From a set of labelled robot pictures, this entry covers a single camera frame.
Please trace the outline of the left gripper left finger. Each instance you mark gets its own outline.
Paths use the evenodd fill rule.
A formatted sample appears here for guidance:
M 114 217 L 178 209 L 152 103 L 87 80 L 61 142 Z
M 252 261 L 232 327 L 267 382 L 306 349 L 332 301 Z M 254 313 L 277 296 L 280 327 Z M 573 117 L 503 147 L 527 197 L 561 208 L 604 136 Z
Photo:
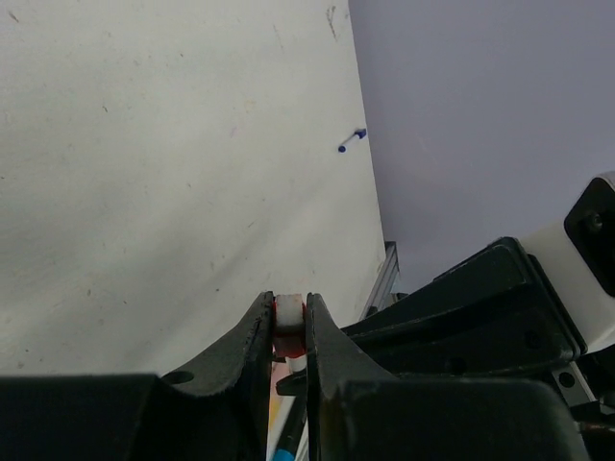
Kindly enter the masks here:
M 274 295 L 257 295 L 230 331 L 162 377 L 172 460 L 263 460 L 272 374 Z

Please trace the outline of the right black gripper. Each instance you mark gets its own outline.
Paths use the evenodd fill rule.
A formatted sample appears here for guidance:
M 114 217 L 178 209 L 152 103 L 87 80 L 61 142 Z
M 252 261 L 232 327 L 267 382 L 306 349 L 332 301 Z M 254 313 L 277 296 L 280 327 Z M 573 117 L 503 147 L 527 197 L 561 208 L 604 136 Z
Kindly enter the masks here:
M 400 376 L 530 376 L 587 346 L 537 258 L 500 238 L 344 332 Z

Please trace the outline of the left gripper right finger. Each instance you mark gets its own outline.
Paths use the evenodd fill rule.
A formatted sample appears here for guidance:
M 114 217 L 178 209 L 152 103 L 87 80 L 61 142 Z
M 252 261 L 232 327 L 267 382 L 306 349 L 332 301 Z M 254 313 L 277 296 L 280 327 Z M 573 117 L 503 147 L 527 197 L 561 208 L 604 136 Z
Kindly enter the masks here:
M 319 294 L 307 295 L 306 342 L 309 458 L 365 459 L 379 431 L 369 412 L 396 377 L 340 330 Z

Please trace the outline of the red pen cap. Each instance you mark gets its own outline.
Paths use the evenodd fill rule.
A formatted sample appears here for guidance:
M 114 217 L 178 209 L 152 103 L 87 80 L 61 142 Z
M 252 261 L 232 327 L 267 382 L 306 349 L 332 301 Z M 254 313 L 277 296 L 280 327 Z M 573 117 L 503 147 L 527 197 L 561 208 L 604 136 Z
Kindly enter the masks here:
M 306 353 L 306 305 L 301 294 L 277 295 L 273 346 L 277 357 L 297 358 Z

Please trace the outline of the red pen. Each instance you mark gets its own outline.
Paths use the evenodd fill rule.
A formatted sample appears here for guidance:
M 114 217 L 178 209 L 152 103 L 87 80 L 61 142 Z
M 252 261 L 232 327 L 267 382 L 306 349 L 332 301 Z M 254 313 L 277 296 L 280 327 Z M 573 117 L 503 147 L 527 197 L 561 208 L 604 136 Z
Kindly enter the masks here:
M 285 397 L 276 385 L 285 377 L 292 377 L 306 367 L 304 356 L 275 362 L 271 387 L 267 460 L 307 460 L 307 411 L 304 396 Z

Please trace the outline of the blue pen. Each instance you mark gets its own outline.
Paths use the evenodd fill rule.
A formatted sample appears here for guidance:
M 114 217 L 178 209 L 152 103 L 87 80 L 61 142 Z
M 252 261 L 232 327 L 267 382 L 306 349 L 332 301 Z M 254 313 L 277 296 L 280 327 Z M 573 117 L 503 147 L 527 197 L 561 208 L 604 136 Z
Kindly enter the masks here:
M 366 129 L 355 130 L 347 139 L 341 142 L 337 147 L 338 153 L 346 153 L 349 147 L 356 142 L 359 142 L 367 135 Z

